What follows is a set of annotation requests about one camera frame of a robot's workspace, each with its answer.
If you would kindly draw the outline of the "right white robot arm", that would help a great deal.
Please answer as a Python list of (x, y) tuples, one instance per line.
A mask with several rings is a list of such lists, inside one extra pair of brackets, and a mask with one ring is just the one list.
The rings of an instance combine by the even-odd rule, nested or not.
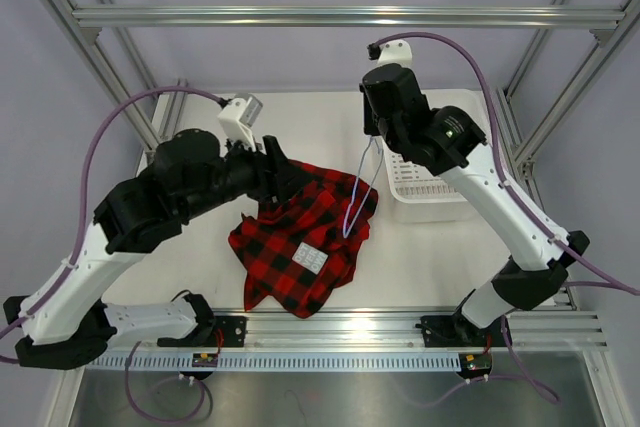
[(464, 345), (483, 342), (489, 327), (513, 311), (530, 311), (554, 296), (589, 239), (547, 219), (495, 159), (485, 132), (457, 106), (430, 108), (413, 71), (397, 63), (379, 66), (360, 90), (387, 147), (425, 167), (460, 193), (506, 245), (504, 267), (457, 306), (431, 332)]

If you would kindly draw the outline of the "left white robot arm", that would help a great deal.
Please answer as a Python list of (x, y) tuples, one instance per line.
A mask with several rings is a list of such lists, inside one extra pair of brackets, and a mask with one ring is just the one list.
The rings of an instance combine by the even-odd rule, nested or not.
[(72, 370), (105, 351), (153, 341), (160, 347), (199, 347), (214, 337), (216, 319), (205, 298), (188, 293), (164, 304), (105, 303), (105, 291), (189, 222), (247, 196), (285, 203), (311, 180), (288, 159), (274, 136), (253, 151), (236, 142), (225, 155), (207, 131), (188, 129), (159, 145), (151, 164), (117, 184), (96, 207), (79, 251), (30, 296), (3, 305), (21, 328), (14, 363)]

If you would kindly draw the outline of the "red black plaid shirt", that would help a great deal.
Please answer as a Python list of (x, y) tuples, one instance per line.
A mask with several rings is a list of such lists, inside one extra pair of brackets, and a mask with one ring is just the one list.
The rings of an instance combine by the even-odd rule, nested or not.
[(309, 182), (289, 201), (261, 203), (256, 216), (243, 216), (228, 242), (246, 271), (244, 309), (271, 297), (305, 319), (353, 281), (379, 194), (352, 174), (292, 164)]

